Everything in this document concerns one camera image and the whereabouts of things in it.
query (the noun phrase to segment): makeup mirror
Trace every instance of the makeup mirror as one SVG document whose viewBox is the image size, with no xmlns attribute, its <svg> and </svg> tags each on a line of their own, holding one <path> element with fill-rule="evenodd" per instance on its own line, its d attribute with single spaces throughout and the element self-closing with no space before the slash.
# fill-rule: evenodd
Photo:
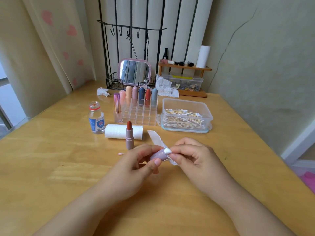
<svg viewBox="0 0 315 236">
<path fill-rule="evenodd" d="M 150 82 L 151 65 L 146 60 L 124 58 L 118 63 L 118 78 L 125 85 L 138 86 L 139 82 Z"/>
</svg>

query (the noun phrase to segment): hand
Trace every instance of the hand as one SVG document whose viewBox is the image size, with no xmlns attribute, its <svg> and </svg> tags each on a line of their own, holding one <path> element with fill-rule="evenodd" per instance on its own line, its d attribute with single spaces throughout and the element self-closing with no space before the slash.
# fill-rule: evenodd
<svg viewBox="0 0 315 236">
<path fill-rule="evenodd" d="M 175 161 L 190 181 L 213 200 L 221 197 L 234 183 L 214 150 L 202 143 L 183 138 L 171 147 L 170 158 Z"/>
<path fill-rule="evenodd" d="M 97 184 L 112 203 L 125 200 L 138 192 L 144 180 L 152 173 L 158 174 L 162 161 L 149 161 L 153 153 L 163 149 L 156 145 L 140 145 L 127 151 L 115 166 Z"/>
</svg>

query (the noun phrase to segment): toilet paper roll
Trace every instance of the toilet paper roll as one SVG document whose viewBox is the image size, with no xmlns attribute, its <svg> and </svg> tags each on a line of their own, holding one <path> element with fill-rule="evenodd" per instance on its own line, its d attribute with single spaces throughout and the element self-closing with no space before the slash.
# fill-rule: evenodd
<svg viewBox="0 0 315 236">
<path fill-rule="evenodd" d="M 198 60 L 196 67 L 205 68 L 208 60 L 211 46 L 201 46 L 199 50 Z"/>
<path fill-rule="evenodd" d="M 120 124 L 107 124 L 105 127 L 105 137 L 106 138 L 126 138 L 127 125 Z M 143 126 L 132 126 L 132 133 L 135 140 L 142 140 Z"/>
</svg>

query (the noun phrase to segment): plastic bottle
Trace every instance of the plastic bottle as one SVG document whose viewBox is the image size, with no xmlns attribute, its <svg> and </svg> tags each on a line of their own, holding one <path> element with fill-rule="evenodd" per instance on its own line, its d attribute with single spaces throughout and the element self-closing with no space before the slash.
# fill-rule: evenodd
<svg viewBox="0 0 315 236">
<path fill-rule="evenodd" d="M 101 134 L 105 131 L 104 113 L 100 110 L 100 103 L 93 101 L 90 103 L 88 114 L 92 132 Z"/>
</svg>

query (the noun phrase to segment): crumpled tissue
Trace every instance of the crumpled tissue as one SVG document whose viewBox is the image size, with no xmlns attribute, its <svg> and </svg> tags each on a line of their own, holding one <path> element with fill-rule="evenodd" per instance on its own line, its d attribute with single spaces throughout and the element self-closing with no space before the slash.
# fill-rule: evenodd
<svg viewBox="0 0 315 236">
<path fill-rule="evenodd" d="M 110 94 L 107 91 L 108 89 L 100 87 L 97 89 L 97 95 L 104 95 L 105 97 L 110 96 Z"/>
<path fill-rule="evenodd" d="M 167 146 L 164 144 L 164 142 L 162 141 L 161 137 L 159 136 L 159 134 L 157 134 L 155 131 L 148 131 L 148 134 L 153 142 L 154 145 L 158 145 L 158 146 L 161 146 L 163 147 L 164 149 L 167 148 Z M 169 162 L 172 164 L 172 165 L 175 165 L 177 166 L 177 163 L 175 161 L 173 161 L 169 156 L 168 154 L 166 154 Z"/>
<path fill-rule="evenodd" d="M 171 88 L 172 82 L 164 79 L 160 75 L 157 75 L 157 80 L 155 83 L 155 88 L 158 90 L 158 95 L 169 96 L 169 97 L 179 97 L 177 89 Z"/>
</svg>

